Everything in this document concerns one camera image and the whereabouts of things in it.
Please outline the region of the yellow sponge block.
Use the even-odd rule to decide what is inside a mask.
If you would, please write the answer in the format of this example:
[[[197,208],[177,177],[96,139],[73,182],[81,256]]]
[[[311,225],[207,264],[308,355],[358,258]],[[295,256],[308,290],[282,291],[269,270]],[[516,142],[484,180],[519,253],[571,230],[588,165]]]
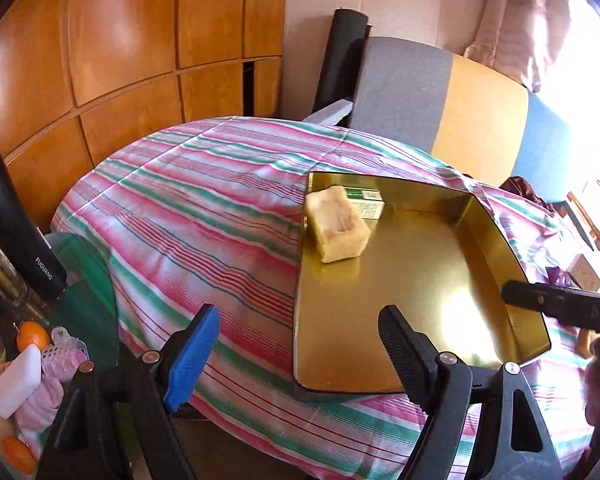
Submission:
[[[304,209],[322,263],[362,255],[370,240],[370,228],[348,199],[343,186],[334,185],[309,193]]]

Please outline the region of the beige cardboard box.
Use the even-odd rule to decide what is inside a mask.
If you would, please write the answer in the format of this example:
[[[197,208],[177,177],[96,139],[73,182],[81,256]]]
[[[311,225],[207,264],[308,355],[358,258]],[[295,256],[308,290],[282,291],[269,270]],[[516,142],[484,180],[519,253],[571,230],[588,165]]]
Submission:
[[[587,292],[598,292],[600,290],[600,276],[585,255],[576,255],[569,263],[567,272],[580,289]]]

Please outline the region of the gold and maroon tin tray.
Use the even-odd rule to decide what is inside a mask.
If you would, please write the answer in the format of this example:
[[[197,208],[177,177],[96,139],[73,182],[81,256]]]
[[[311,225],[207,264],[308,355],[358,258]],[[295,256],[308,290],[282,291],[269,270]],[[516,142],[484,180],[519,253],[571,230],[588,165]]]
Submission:
[[[500,217],[476,194],[442,185],[313,171],[309,192],[372,188],[384,209],[362,255],[322,263],[303,231],[294,300],[292,388],[306,402],[344,402],[402,386],[378,335],[393,304],[434,346],[473,366],[520,365],[550,350],[542,315],[506,302],[524,269]]]

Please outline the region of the pink hair rollers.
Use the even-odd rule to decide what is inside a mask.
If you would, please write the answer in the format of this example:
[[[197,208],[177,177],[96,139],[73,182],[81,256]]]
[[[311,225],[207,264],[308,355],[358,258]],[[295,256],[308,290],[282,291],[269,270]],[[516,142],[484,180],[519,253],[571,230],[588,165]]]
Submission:
[[[65,327],[52,330],[52,344],[42,351],[42,373],[60,382],[70,382],[80,365],[90,356],[86,344],[69,334]]]

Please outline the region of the dark red cloth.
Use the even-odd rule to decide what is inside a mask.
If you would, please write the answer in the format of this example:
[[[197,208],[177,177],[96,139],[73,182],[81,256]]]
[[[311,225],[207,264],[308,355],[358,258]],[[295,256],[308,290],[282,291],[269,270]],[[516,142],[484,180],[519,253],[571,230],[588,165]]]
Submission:
[[[520,196],[530,203],[534,203],[550,214],[554,214],[556,209],[546,200],[543,200],[538,194],[535,193],[532,185],[523,177],[509,177],[501,185],[500,189],[514,195]]]

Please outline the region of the small green white box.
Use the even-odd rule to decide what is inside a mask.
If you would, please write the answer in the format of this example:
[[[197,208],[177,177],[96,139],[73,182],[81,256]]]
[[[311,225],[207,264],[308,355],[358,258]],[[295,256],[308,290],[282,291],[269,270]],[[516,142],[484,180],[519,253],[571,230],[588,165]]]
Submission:
[[[379,220],[385,201],[374,188],[345,188],[347,199],[364,220]]]

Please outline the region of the orange fruit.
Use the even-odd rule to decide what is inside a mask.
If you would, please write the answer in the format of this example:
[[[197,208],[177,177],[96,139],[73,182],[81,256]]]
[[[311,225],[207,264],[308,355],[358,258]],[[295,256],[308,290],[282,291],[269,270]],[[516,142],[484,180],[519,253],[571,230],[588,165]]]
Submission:
[[[24,321],[18,328],[16,345],[19,352],[26,350],[27,346],[33,344],[38,350],[43,351],[50,346],[50,336],[45,328],[33,321]]]
[[[7,463],[26,476],[34,474],[36,459],[24,442],[17,437],[6,437],[1,440],[1,449]]]

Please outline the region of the white soap bar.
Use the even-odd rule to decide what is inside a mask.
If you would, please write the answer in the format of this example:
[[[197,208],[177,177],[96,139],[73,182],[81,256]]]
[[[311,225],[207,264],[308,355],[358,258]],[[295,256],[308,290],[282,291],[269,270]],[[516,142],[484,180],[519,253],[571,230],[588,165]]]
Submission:
[[[41,383],[42,354],[29,344],[0,376],[0,416],[9,419]]]

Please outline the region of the black thermos bottle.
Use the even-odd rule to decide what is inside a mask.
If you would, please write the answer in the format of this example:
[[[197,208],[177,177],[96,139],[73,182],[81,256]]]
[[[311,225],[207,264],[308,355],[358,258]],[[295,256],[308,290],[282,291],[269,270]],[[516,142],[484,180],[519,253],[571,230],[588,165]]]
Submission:
[[[24,210],[0,153],[0,248],[23,281],[45,301],[67,287],[67,271]]]

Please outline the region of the black rolled mat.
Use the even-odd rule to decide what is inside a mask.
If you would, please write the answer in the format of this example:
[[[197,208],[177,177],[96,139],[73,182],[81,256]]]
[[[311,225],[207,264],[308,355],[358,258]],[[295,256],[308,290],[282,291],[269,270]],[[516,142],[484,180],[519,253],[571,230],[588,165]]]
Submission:
[[[368,16],[338,9],[332,17],[313,111],[354,96],[370,25]]]

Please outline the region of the wooden wardrobe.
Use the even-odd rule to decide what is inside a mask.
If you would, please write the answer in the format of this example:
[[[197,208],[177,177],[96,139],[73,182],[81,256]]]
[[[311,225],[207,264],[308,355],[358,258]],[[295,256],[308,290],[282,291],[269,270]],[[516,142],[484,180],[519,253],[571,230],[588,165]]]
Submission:
[[[120,148],[278,109],[286,0],[14,0],[0,18],[0,153],[34,224]]]

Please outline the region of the pink curtain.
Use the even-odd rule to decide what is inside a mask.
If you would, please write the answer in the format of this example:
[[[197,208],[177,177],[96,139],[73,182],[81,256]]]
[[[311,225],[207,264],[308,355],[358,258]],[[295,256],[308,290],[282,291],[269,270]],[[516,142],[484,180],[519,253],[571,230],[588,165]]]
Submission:
[[[464,57],[536,93],[562,50],[569,25],[568,0],[486,0]]]

